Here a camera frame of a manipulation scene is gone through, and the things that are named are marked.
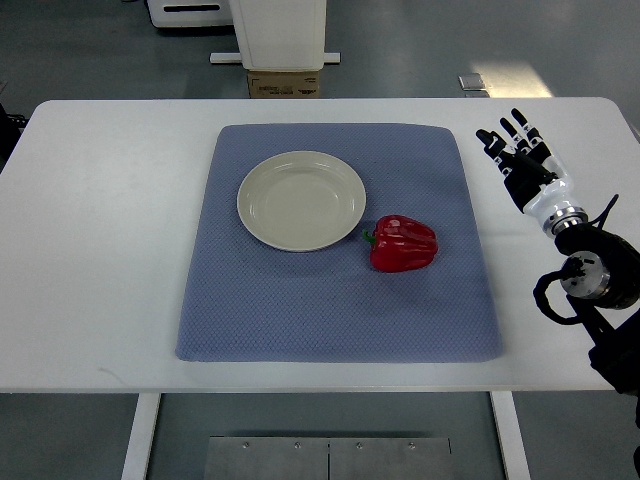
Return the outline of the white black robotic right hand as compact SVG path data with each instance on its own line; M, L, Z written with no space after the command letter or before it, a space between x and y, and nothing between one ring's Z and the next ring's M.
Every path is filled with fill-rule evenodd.
M534 218L550 238L588 221L573 197L574 182L536 128L518 109L501 118L505 134L479 129L484 153L503 175L503 184L517 209Z

